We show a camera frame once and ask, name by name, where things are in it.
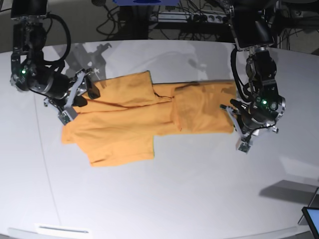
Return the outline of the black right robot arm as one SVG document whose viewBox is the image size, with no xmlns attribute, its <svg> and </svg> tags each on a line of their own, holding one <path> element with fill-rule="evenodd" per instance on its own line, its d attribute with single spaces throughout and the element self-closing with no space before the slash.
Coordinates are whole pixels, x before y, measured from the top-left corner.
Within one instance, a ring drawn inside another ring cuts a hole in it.
<svg viewBox="0 0 319 239">
<path fill-rule="evenodd" d="M 84 94 L 92 100 L 100 97 L 99 89 L 93 83 L 93 69 L 81 69 L 74 77 L 62 74 L 66 57 L 71 50 L 71 34 L 66 22 L 58 15 L 47 11 L 45 0 L 14 0 L 11 7 L 13 44 L 11 55 L 10 83 L 20 92 L 31 91 L 44 96 L 44 105 L 56 108 L 58 118 L 67 125 L 75 120 L 75 107 L 88 104 Z M 66 50 L 57 60 L 44 59 L 43 48 L 48 30 L 43 20 L 56 20 L 66 35 Z"/>
</svg>

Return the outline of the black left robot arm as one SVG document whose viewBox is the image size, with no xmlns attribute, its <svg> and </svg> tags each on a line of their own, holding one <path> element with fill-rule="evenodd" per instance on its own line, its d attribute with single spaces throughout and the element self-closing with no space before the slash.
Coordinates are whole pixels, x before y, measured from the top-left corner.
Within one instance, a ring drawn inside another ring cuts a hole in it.
<svg viewBox="0 0 319 239">
<path fill-rule="evenodd" d="M 231 70 L 240 100 L 220 105 L 231 118 L 239 141 L 236 148 L 248 153 L 254 136 L 262 130 L 275 132 L 286 109 L 275 79 L 277 66 L 269 48 L 275 43 L 262 11 L 272 0 L 222 0 L 222 6 L 235 40 Z"/>
</svg>

